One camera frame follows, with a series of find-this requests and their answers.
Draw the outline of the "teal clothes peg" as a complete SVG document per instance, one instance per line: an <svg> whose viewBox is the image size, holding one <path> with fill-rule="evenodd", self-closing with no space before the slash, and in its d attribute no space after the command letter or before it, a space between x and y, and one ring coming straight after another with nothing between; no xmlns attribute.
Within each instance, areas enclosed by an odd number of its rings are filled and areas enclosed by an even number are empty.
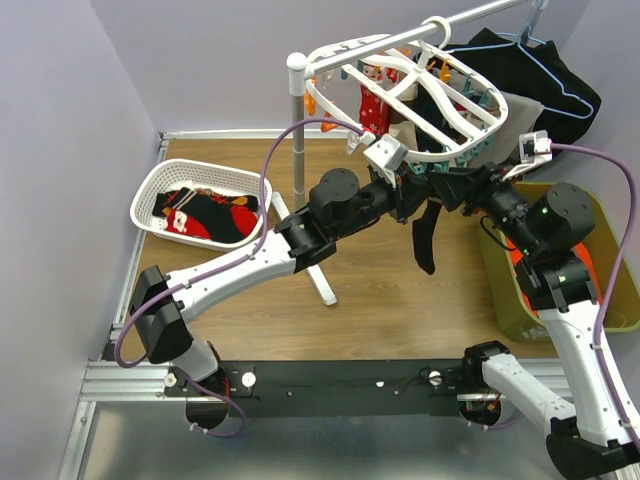
<svg viewBox="0 0 640 480"><path fill-rule="evenodd" d="M406 161L406 164L411 172L419 177L426 177L426 175L433 170L433 167L428 162Z"/></svg>

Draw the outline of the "black striped sock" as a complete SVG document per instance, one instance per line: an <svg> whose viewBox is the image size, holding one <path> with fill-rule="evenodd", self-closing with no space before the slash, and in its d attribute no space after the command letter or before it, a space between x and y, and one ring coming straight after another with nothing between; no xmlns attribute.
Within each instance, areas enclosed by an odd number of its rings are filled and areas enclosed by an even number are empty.
<svg viewBox="0 0 640 480"><path fill-rule="evenodd" d="M422 216L412 223L414 259L417 265L428 275L435 273L434 234L442 204L428 200Z"/></svg>

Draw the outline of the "white round sock hanger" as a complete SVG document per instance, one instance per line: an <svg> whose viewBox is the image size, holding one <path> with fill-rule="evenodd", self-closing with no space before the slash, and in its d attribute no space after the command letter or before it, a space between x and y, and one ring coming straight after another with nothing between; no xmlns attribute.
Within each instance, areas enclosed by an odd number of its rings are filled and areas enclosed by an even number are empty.
<svg viewBox="0 0 640 480"><path fill-rule="evenodd" d="M438 169L465 167L506 123L504 95L446 51L448 19L431 16L412 31L321 46L306 57L308 114L321 108L361 133L358 145L389 136L406 160Z"/></svg>

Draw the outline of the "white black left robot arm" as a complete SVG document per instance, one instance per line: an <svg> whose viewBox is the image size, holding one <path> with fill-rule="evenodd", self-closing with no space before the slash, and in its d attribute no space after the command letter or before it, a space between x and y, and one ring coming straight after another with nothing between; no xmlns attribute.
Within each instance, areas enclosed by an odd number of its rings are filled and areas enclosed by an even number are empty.
<svg viewBox="0 0 640 480"><path fill-rule="evenodd" d="M259 240L172 274L157 266L146 268L129 307L145 359L152 364L174 362L187 372L187 382L197 393L214 393L222 380L219 360L189 331L189 322L255 285L321 263L336 252L339 240L385 214L405 221L434 194L432 185L412 173L394 183L373 174L362 186L352 171L333 169L310 190L304 207Z"/></svg>

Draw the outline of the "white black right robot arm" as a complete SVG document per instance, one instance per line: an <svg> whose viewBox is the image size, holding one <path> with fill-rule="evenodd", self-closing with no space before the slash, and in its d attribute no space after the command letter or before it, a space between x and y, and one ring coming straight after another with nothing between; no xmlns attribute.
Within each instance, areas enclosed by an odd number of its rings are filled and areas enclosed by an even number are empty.
<svg viewBox="0 0 640 480"><path fill-rule="evenodd" d="M566 479L590 479L639 461L639 418L602 331L605 311L595 281L575 251L594 229L589 195L557 183L529 203L489 166L433 172L432 204L464 215L484 213L521 252L520 290L539 315L571 392L563 400L524 370L501 343L466 349L460 379L469 390L494 389L544 434L548 455Z"/></svg>

